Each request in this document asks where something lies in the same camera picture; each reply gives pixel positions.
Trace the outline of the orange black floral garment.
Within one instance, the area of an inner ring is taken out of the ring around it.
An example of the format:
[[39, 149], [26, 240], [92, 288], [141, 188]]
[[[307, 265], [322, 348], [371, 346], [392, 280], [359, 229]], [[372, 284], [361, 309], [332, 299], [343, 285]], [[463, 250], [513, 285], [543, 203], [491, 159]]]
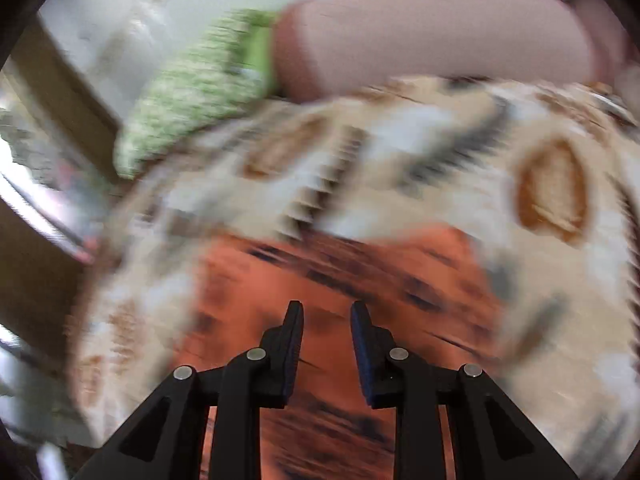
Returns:
[[503, 308], [471, 240], [436, 224], [396, 242], [319, 233], [303, 243], [217, 236], [198, 268], [195, 321], [176, 359], [207, 370], [255, 347], [288, 304], [304, 307], [290, 403], [262, 414], [267, 479], [387, 479], [395, 417], [360, 390], [349, 326], [364, 301], [375, 324], [435, 365], [495, 362]]

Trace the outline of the leaf pattern beige blanket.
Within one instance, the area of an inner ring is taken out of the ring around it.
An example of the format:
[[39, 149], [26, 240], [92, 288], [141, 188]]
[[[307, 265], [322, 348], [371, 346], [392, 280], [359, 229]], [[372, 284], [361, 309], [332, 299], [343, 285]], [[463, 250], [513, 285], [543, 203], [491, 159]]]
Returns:
[[107, 218], [70, 334], [105, 442], [179, 363], [217, 236], [396, 242], [443, 224], [503, 308], [480, 364], [583, 479], [639, 440], [639, 123], [593, 89], [404, 78], [192, 134]]

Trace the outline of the stained glass wooden door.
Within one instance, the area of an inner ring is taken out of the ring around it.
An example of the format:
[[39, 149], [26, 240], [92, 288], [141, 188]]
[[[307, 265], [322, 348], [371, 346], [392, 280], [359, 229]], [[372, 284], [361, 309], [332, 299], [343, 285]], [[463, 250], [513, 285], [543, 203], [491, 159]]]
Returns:
[[1, 428], [29, 477], [73, 472], [92, 437], [68, 379], [74, 302], [119, 177], [119, 122], [40, 15], [1, 67]]

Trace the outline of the green checkered pillow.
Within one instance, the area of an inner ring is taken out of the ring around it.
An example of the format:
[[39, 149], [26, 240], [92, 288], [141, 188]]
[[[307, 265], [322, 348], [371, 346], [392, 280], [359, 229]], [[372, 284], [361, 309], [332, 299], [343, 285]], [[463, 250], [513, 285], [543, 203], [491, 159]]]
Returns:
[[113, 162], [119, 177], [134, 178], [189, 134], [242, 115], [273, 93], [277, 17], [272, 11], [232, 11], [168, 60], [117, 135]]

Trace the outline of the pink bolster cushion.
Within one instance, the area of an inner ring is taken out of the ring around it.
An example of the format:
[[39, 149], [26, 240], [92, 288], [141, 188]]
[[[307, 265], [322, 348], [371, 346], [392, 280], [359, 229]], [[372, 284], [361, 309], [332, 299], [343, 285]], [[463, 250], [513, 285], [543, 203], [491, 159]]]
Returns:
[[633, 50], [603, 0], [303, 0], [272, 40], [295, 102], [412, 75], [609, 84]]

